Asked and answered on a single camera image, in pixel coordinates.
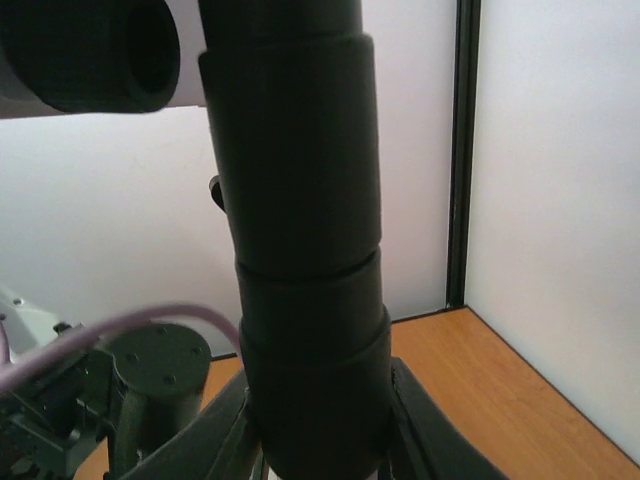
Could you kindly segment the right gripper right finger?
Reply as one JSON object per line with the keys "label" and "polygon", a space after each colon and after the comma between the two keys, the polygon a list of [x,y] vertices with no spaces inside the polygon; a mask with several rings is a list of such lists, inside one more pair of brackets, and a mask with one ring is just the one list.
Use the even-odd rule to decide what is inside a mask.
{"label": "right gripper right finger", "polygon": [[409,367],[392,359],[394,420],[384,479],[504,479],[459,432]]}

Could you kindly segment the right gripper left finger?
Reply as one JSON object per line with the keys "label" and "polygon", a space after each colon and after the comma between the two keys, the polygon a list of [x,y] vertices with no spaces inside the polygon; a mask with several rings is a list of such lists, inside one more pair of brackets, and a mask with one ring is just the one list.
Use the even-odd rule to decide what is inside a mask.
{"label": "right gripper left finger", "polygon": [[240,371],[186,428],[129,471],[130,480],[224,480],[251,477],[260,451]]}

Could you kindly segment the white perforated music stand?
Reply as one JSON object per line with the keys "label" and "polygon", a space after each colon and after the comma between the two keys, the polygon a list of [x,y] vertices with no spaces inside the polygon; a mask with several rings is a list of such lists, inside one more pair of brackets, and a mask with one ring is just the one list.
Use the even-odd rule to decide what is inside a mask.
{"label": "white perforated music stand", "polygon": [[392,407],[374,45],[361,5],[203,1],[199,14],[242,319],[235,339],[169,320],[210,348],[196,417],[242,371],[258,456],[279,477],[367,478],[386,454]]}

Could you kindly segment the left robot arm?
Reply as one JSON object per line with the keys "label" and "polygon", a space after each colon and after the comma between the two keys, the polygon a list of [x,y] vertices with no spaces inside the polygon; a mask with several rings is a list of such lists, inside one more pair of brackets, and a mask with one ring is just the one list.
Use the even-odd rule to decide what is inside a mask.
{"label": "left robot arm", "polygon": [[198,414],[211,352],[172,317],[237,337],[200,305],[152,306],[72,327],[2,289],[2,478],[71,479],[102,442],[118,478],[186,427]]}

